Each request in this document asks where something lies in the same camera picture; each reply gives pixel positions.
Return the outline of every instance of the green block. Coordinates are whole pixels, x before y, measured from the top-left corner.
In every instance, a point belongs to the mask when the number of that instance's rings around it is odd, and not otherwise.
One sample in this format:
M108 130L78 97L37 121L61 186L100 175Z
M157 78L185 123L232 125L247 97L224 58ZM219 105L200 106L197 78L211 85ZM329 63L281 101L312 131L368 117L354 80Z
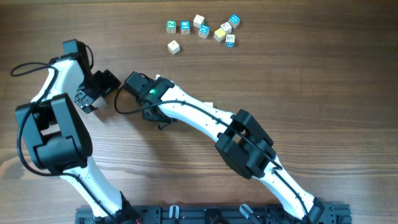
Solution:
M175 28L176 23L175 21L167 21L166 27L167 28Z

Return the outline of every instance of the cube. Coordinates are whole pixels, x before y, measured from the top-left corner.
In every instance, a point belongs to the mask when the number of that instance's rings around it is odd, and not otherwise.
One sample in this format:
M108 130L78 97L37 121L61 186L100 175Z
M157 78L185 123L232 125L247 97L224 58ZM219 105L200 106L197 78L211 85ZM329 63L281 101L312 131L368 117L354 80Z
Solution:
M226 35L225 47L235 47L235 35L233 34Z
M232 32L232 27L228 22L225 22L224 24L221 25L221 28L227 33L230 34Z
M177 41L173 40L169 44L167 44L167 48L172 54L177 53L180 50L180 46Z
M231 16L231 18L229 18L228 22L235 29L239 25L239 23L241 22L241 18L239 18L239 16L233 14Z
M217 40L217 42L221 42L225 39L225 31L223 30L223 28L219 28L218 30L216 30L216 32L214 32L214 38Z
M205 23L205 18L201 15L195 16L193 19L193 26L200 28Z
M204 39L207 38L207 36L210 33L210 28L208 26L202 25L198 31L199 37L202 37Z
M167 21L166 29L169 34L175 34L177 23L175 21Z
M181 21L181 34L189 34L191 25L189 21Z

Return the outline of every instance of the wooden table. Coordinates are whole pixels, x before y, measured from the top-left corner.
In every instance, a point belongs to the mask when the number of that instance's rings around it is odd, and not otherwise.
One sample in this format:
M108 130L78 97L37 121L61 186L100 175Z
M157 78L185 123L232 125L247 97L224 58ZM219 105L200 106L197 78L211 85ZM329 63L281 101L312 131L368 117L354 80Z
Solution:
M237 46L227 49L213 31L234 13ZM166 33L166 20L196 14L206 17L208 39L197 28ZM398 6L380 1L0 6L0 223L72 223L86 205L64 180L30 174L16 153L14 110L47 74L9 71L62 55L70 39L93 49L94 71L109 69L122 82L132 71L161 74L217 108L249 111L305 190L350 204L354 223L397 223ZM167 50L172 40L178 55ZM96 101L91 114L78 111L97 164L132 204L277 203L260 182L230 170L204 134L182 122L159 131L139 114L117 114L113 98ZM137 108L127 93L119 104Z

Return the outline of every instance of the brown table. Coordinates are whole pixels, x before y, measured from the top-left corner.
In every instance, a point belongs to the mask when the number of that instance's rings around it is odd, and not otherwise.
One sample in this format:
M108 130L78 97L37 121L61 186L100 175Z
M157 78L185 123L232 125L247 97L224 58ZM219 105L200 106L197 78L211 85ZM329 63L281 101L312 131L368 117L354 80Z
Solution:
M234 13L241 24L228 49L213 31ZM206 17L208 39L197 28L166 33L166 20L196 14ZM9 71L62 55L70 39L93 49L95 71L109 69L122 82L132 71L161 74L217 108L249 111L305 190L349 203L354 223L397 223L398 6L379 1L0 6L0 223L72 223L86 205L66 181L30 174L16 153L14 110L47 74ZM167 50L172 40L178 55ZM182 122L159 131L139 114L117 114L113 97L96 101L91 114L78 111L97 164L132 204L277 202L260 182L230 170L204 134ZM123 93L120 108L137 105Z

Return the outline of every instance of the wire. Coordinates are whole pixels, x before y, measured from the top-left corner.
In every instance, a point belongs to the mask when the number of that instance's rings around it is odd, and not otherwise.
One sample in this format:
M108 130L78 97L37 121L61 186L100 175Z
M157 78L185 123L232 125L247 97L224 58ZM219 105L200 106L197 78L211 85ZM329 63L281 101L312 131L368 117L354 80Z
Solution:
M307 223L309 223L309 217L308 217L308 210L302 200L302 198L300 197L300 195L293 189L293 187L286 182L285 179L283 179L283 177L277 172L277 170L283 170L283 167L278 164L275 160L273 160L272 158L270 158L266 153L262 152L260 148L258 148L256 145L254 145L250 140L248 140L242 133L240 133L239 131L235 130L234 128L232 128L229 124L225 123L224 121L222 121L220 118L217 118L216 116L212 115L211 113L205 111L204 109L193 105L191 103L187 103L186 101L180 101L180 100L167 100L167 101L161 101L158 103L154 103L151 104L149 106L145 106L142 107L138 110L134 110L134 111L119 111L118 106L117 106L117 101L118 101L118 96L121 92L121 90L124 88L124 85L118 90L118 92L116 93L115 97L114 97L114 109L116 110L116 112L118 112L119 114L134 114L134 113L138 113L144 110L147 110L149 108L153 108L155 106L159 106L162 104L166 104L166 103L181 103L182 105L187 105L187 106L191 106L192 108L195 108L196 110L206 114L207 116L211 117L213 120L216 120L218 123L222 124L223 126L227 127L228 130L231 130L233 133L237 134L238 136L241 137L241 139L243 139L244 141L248 142L253 148L255 148L258 152L260 152L262 155L264 155L269 162L271 162L273 165L275 165L275 167L272 169L272 172L278 176L278 178L294 193L294 195L297 197L297 199L300 201L301 206L304 209L305 215L307 216Z
M91 70L94 67L94 55L93 55L93 52L91 51L91 48L88 45L86 45L86 47L88 48L88 50L90 51L90 54L91 54L91 65L90 65L90 70Z
M14 74L14 72L18 69L21 68L23 66L26 65L43 65L41 67L37 67L34 68L32 70L29 70L27 72L22 72L22 73L18 73L18 74ZM87 191L88 195L94 200L94 202L107 214L109 215L109 217L111 217L112 220L114 220L116 223L118 222L117 219L101 204L101 201L99 201L94 195L93 193L89 190L89 188L86 186L86 184L80 179L80 176L77 176L75 174L69 174L69 173L62 173L60 175L55 175L55 174L49 174L49 173L43 173L43 172L39 172L35 169L33 169L30 165L28 165L27 161L25 160L24 154L22 153L22 147L21 147L21 142L22 142L22 133L24 132L24 127L26 124L26 121L28 119L28 117L30 116L30 114L32 113L33 110L36 109L36 107L39 105L39 103L48 95L48 93L50 92L51 88L53 87L57 77L58 77L58 69L56 69L55 67L47 64L47 63L42 63L42 62L28 62L28 63L23 63L20 64L18 66L16 66L15 68L13 68L11 70L10 75L12 77L19 77L19 76L23 76L23 75L27 75L29 73L32 72L36 72L42 69L46 69L46 68L51 68L54 70L54 76L51 79L48 87L44 90L43 95L34 103L31 104L30 108L27 110L25 116L23 117L21 124L19 126L19 130L18 130L18 135L17 135L17 152L18 152L18 156L19 159L22 162L22 165L24 165L24 167L31 171L32 173L42 176L42 177L55 177L55 176L69 176L69 177L73 177L74 179L76 179L77 182L79 182L79 184Z

